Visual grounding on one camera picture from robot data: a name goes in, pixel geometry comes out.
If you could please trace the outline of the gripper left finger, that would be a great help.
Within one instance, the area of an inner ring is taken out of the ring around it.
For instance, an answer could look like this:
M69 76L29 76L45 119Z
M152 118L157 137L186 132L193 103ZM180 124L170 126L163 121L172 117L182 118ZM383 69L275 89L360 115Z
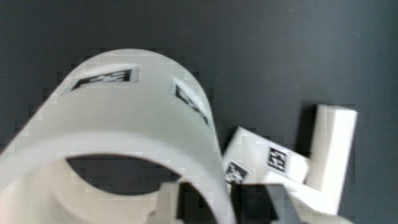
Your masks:
M159 186L154 211L145 224L200 224L204 199L188 182L166 182Z

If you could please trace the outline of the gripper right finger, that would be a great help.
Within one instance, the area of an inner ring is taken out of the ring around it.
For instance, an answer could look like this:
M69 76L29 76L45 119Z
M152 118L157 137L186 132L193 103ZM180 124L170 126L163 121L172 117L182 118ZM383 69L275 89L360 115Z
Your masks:
M234 184L230 200L237 224L299 224L292 201L280 184Z

